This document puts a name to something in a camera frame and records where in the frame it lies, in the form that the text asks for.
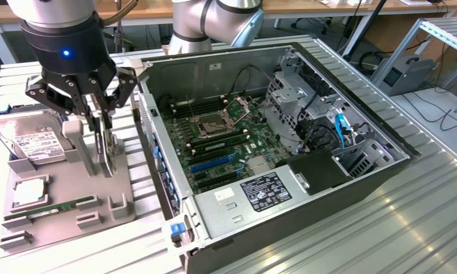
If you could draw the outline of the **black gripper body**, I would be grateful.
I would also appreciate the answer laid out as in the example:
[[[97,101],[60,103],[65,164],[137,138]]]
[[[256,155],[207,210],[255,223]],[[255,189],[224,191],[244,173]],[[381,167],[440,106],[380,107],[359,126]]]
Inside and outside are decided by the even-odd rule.
[[[20,21],[20,27],[47,71],[60,75],[89,74],[92,71],[109,77],[115,75],[97,16],[69,27],[39,27],[25,20]]]

